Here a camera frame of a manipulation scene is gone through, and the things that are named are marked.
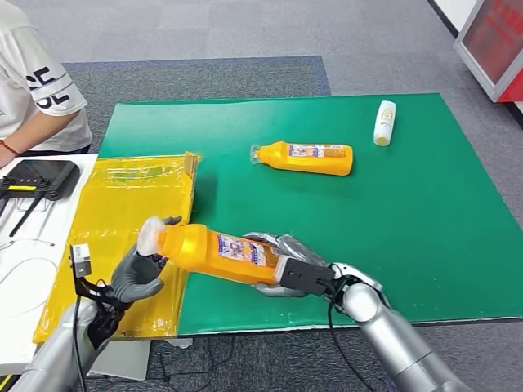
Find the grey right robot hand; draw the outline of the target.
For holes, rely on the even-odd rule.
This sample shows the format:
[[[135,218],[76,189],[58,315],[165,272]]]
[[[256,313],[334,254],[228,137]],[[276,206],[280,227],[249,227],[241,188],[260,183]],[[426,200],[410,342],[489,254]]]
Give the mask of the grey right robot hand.
[[[340,287],[331,264],[291,234],[251,232],[244,238],[266,244],[280,256],[275,272],[275,284],[254,285],[264,296],[332,296]]]

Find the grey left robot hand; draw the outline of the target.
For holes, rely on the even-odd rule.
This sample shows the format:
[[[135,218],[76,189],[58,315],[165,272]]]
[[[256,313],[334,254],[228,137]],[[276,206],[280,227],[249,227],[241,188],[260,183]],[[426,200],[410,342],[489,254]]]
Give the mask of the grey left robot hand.
[[[158,235],[168,225],[177,225],[180,216],[161,219],[152,216],[141,227],[137,242],[112,273],[110,284],[113,297],[125,304],[149,298],[164,286],[161,272],[168,259],[157,254]]]

